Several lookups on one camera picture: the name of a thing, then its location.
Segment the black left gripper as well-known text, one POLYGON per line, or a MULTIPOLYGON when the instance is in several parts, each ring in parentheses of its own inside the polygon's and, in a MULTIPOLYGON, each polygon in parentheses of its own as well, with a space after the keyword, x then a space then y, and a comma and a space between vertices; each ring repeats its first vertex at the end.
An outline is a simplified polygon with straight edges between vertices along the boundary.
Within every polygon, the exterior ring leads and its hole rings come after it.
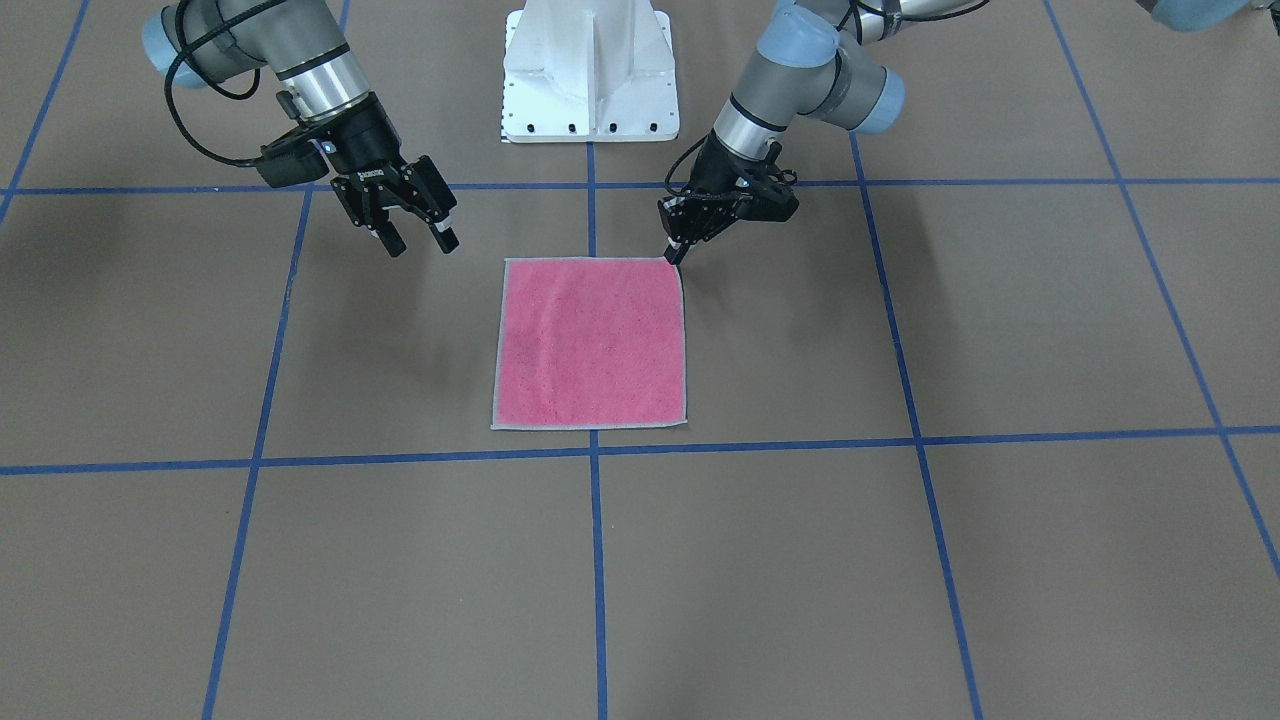
POLYGON ((717 135, 705 135, 671 167, 664 178, 667 195, 658 202, 667 233, 664 260, 680 266, 692 246, 708 242, 735 222, 735 186, 740 177, 763 176, 777 168, 782 145, 765 142, 763 159, 741 158, 717 135))

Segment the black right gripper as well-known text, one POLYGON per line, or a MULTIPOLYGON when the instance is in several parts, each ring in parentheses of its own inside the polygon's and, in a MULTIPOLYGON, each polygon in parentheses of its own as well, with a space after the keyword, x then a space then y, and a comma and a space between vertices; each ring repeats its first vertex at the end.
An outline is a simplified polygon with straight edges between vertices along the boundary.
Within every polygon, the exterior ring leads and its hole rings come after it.
POLYGON ((330 118, 319 143, 335 172, 330 184, 349 220, 376 233, 390 258, 407 249, 390 219, 394 208, 425 222, 440 251, 457 250, 456 196, 429 156, 416 161, 402 156, 401 137, 375 94, 330 118))

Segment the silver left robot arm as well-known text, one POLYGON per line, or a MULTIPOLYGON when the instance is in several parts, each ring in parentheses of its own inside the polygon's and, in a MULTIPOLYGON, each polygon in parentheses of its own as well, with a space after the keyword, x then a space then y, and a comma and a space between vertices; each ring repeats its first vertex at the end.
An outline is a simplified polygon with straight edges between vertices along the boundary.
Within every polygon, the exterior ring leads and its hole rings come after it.
MULTIPOLYGON (((788 220, 796 181, 777 164, 781 140, 799 118, 852 135, 881 135, 908 101, 902 78, 867 45, 909 26, 965 15, 1006 17, 1014 1, 778 1, 733 91, 709 131, 689 150, 690 177, 667 187, 658 209, 664 258, 689 250, 736 222, 788 220)), ((1235 47, 1248 20, 1277 29, 1275 1, 1128 1, 1117 24, 1069 40, 1074 70, 1103 85, 1103 108, 1132 123, 1123 149, 1144 149, 1139 168, 1202 168, 1210 155, 1245 138, 1244 124, 1277 119, 1263 86, 1247 78, 1254 53, 1235 47)))

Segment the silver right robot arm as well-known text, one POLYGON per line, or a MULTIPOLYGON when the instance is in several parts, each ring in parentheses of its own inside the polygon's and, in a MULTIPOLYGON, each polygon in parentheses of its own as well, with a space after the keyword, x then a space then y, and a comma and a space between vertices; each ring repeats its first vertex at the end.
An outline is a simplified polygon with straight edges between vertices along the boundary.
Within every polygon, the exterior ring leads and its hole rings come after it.
POLYGON ((233 77, 264 70, 279 79, 292 128, 253 158, 216 155, 218 163, 251 168, 273 188, 328 178, 349 222, 392 256, 406 249, 394 208, 424 220, 443 252, 458 247, 451 187, 430 158, 402 156, 401 137, 324 1, 179 1, 147 19, 141 41, 184 138, 175 86, 221 91, 233 77))

